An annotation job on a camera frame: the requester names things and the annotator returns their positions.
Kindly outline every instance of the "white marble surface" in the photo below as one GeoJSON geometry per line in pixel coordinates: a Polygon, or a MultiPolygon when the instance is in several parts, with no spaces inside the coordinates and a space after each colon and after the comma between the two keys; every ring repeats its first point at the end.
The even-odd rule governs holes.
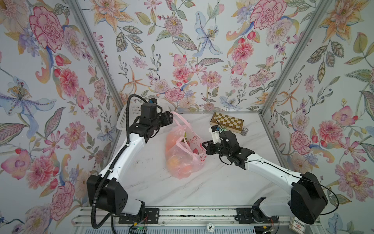
{"type": "MultiPolygon", "coordinates": [[[[182,114],[194,131],[211,140],[208,132],[212,113],[182,114]]],[[[279,165],[270,141],[257,114],[230,113],[244,119],[247,136],[235,133],[241,147],[253,150],[262,157],[279,165]]],[[[258,198],[285,192],[267,179],[234,165],[225,165],[218,155],[208,156],[205,166],[188,178],[172,177],[166,168],[165,141],[172,127],[163,127],[157,137],[148,141],[126,173],[126,192],[147,206],[243,206],[251,205],[258,198]]],[[[126,139],[122,131],[116,152],[126,139]]]]}

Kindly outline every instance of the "checkered pattern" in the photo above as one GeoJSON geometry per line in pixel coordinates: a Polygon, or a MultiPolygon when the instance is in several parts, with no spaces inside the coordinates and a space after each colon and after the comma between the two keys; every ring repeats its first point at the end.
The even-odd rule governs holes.
{"type": "Polygon", "coordinates": [[[223,127],[226,127],[229,130],[240,133],[243,129],[244,120],[231,117],[229,115],[225,115],[222,113],[216,113],[216,112],[214,113],[211,119],[211,125],[217,124],[216,117],[217,117],[219,124],[222,125],[223,127]]]}

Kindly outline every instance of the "black wire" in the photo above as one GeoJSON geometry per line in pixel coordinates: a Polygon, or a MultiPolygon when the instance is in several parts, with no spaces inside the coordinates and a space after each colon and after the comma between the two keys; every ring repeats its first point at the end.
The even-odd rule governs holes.
{"type": "MultiPolygon", "coordinates": [[[[261,161],[259,161],[259,160],[251,160],[251,161],[248,161],[248,162],[261,162],[261,161]]],[[[305,178],[303,178],[303,177],[297,177],[297,176],[294,176],[294,175],[292,175],[292,174],[290,174],[290,173],[288,173],[288,172],[286,172],[286,171],[283,171],[282,169],[280,169],[280,168],[278,168],[278,167],[276,167],[276,166],[274,166],[274,165],[272,165],[272,164],[270,164],[270,163],[268,163],[268,162],[264,162],[264,163],[266,163],[266,164],[268,164],[268,165],[270,165],[270,166],[273,166],[273,167],[277,168],[278,170],[281,170],[282,172],[284,172],[284,173],[286,173],[286,174],[288,174],[288,175],[291,175],[292,177],[295,177],[295,178],[298,178],[298,179],[302,179],[302,180],[306,180],[306,181],[309,181],[309,182],[315,183],[316,185],[320,185],[320,186],[324,187],[325,189],[327,189],[328,191],[330,191],[330,192],[335,196],[336,201],[337,201],[338,204],[337,204],[337,206],[335,207],[335,209],[334,209],[333,211],[330,211],[330,212],[328,212],[328,213],[324,213],[324,214],[320,214],[320,215],[328,215],[328,214],[331,214],[332,212],[334,212],[334,211],[336,211],[336,210],[338,209],[338,207],[339,207],[339,199],[338,199],[337,195],[336,195],[336,194],[335,194],[331,189],[329,189],[328,187],[323,186],[323,185],[320,184],[320,183],[317,183],[317,182],[314,182],[314,181],[311,181],[311,180],[305,179],[305,178]]]]}

